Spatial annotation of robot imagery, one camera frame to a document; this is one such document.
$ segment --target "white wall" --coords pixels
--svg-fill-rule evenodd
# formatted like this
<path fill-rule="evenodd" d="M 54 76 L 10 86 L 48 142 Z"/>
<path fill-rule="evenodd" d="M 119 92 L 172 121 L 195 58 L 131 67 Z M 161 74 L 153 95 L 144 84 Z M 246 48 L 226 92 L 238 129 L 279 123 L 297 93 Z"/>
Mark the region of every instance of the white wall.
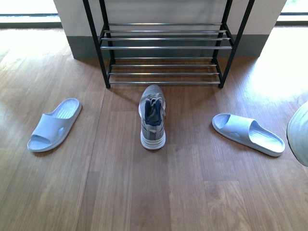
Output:
<path fill-rule="evenodd" d="M 105 0 L 110 23 L 220 22 L 226 0 Z M 286 0 L 256 0 L 244 34 L 269 35 Z M 54 0 L 67 36 L 91 36 L 82 0 Z M 248 0 L 233 0 L 228 26 L 236 34 Z M 103 19 L 98 0 L 90 0 L 99 33 Z"/>

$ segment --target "chrome rod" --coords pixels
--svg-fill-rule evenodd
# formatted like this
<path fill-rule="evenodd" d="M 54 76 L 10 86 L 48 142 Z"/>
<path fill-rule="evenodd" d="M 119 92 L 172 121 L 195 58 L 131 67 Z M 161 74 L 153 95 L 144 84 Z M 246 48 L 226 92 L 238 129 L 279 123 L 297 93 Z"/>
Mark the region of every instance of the chrome rod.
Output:
<path fill-rule="evenodd" d="M 130 81 L 109 81 L 110 84 L 189 84 L 189 85 L 203 85 L 203 84 L 220 84 L 219 81 L 158 81 L 158 82 L 130 82 Z"/>
<path fill-rule="evenodd" d="M 200 41 L 223 41 L 230 40 L 230 38 L 101 38 L 103 41 L 157 41 L 157 40 L 200 40 Z"/>
<path fill-rule="evenodd" d="M 215 67 L 216 64 L 113 64 L 112 67 Z"/>
<path fill-rule="evenodd" d="M 134 60 L 134 59 L 213 59 L 212 57 L 122 57 L 115 58 L 116 60 Z"/>
<path fill-rule="evenodd" d="M 227 30 L 105 30 L 105 33 L 225 33 Z"/>
<path fill-rule="evenodd" d="M 101 50 L 231 50 L 232 47 L 215 46 L 156 46 L 156 47 L 101 47 Z"/>
<path fill-rule="evenodd" d="M 222 23 L 109 23 L 109 26 L 220 26 Z"/>
<path fill-rule="evenodd" d="M 146 75 L 146 76 L 215 76 L 215 75 L 219 75 L 218 72 L 205 72 L 205 73 L 197 73 L 197 72 L 188 72 L 188 73 L 182 73 L 182 72 L 177 72 L 177 73 L 109 73 L 110 75 L 113 76 L 140 76 L 140 75 Z"/>

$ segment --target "sneaker sole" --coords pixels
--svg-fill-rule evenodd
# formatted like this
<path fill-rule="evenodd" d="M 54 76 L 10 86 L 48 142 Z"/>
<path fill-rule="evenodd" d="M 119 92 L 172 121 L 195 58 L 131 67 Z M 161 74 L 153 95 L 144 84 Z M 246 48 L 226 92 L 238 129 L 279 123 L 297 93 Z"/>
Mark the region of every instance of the sneaker sole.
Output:
<path fill-rule="evenodd" d="M 165 108 L 166 108 L 166 102 L 163 105 L 163 109 L 164 110 L 165 110 Z M 139 111 L 139 115 L 140 115 L 140 118 L 141 118 L 140 105 L 138 107 L 138 111 Z M 160 138 L 159 140 L 156 140 L 156 141 L 151 141 L 151 140 L 146 139 L 143 136 L 142 129 L 141 129 L 140 140 L 141 140 L 141 144 L 143 145 L 144 148 L 149 149 L 149 150 L 156 150 L 156 149 L 162 148 L 165 145 L 165 143 L 166 143 L 166 134 L 164 132 L 164 135 L 163 135 L 162 138 Z"/>

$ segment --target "rack leg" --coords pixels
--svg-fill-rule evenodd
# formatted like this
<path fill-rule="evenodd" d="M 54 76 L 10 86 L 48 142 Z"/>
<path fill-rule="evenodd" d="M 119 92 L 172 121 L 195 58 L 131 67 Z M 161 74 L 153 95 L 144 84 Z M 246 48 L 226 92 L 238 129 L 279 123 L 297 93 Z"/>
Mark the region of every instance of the rack leg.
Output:
<path fill-rule="evenodd" d="M 235 39 L 235 42 L 234 42 L 234 46 L 233 46 L 233 48 L 232 48 L 230 57 L 229 57 L 228 62 L 227 62 L 226 69 L 225 69 L 225 71 L 224 71 L 224 73 L 223 73 L 223 76 L 222 76 L 222 79 L 221 79 L 221 81 L 220 81 L 220 84 L 218 85 L 219 88 L 223 88 L 223 86 L 224 86 L 224 84 L 225 84 L 225 82 L 226 82 L 227 75 L 228 75 L 228 73 L 229 73 L 229 71 L 230 71 L 231 64 L 232 64 L 232 62 L 233 62 L 233 59 L 234 59 L 236 50 L 237 50 L 237 48 L 238 48 L 238 46 L 239 46 L 241 37 L 242 37 L 242 35 L 243 35 L 243 32 L 244 32 L 244 29 L 245 29 L 247 20 L 248 20 L 248 18 L 249 18 L 249 15 L 250 15 L 250 12 L 251 12 L 251 9 L 252 9 L 254 3 L 255 3 L 255 0 L 249 0 L 249 2 L 248 2 L 248 5 L 247 5 L 247 8 L 246 8 L 244 17 L 243 17 L 243 19 L 242 19 L 242 22 L 241 22 L 239 31 L 238 31 L 238 33 L 237 33 L 237 36 L 236 36 L 236 39 Z"/>
<path fill-rule="evenodd" d="M 97 53 L 98 60 L 100 62 L 100 66 L 101 66 L 101 69 L 102 69 L 105 85 L 106 85 L 106 88 L 109 89 L 110 83 L 109 83 L 109 79 L 108 79 L 108 76 L 107 76 L 107 73 L 106 73 L 100 44 L 99 44 L 98 37 L 97 37 L 97 34 L 96 34 L 96 29 L 95 29 L 94 20 L 93 20 L 93 17 L 92 17 L 92 12 L 91 12 L 91 9 L 90 9 L 89 1 L 88 0 L 82 0 L 82 1 L 83 1 L 85 10 L 86 10 L 87 18 L 88 18 L 88 21 L 89 21 L 89 25 L 90 25 L 90 29 L 91 29 L 91 33 L 92 33 L 92 37 L 93 37 L 93 41 L 94 41 L 95 50 L 96 50 L 96 53 Z"/>

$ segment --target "slide sandal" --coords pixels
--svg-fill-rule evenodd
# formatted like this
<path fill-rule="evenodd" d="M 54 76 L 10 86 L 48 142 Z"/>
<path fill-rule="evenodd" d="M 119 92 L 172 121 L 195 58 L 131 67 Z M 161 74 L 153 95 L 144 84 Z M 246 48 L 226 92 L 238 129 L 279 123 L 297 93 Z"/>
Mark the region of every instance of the slide sandal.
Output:
<path fill-rule="evenodd" d="M 287 126 L 287 139 L 289 146 L 304 166 L 308 167 L 308 102 L 299 107 L 290 119 Z"/>
<path fill-rule="evenodd" d="M 222 113 L 214 116 L 212 124 L 221 135 L 267 155 L 281 156 L 285 149 L 282 139 L 254 119 Z"/>
<path fill-rule="evenodd" d="M 28 142 L 28 150 L 45 152 L 62 143 L 79 115 L 81 107 L 78 99 L 66 99 L 53 112 L 43 114 Z"/>

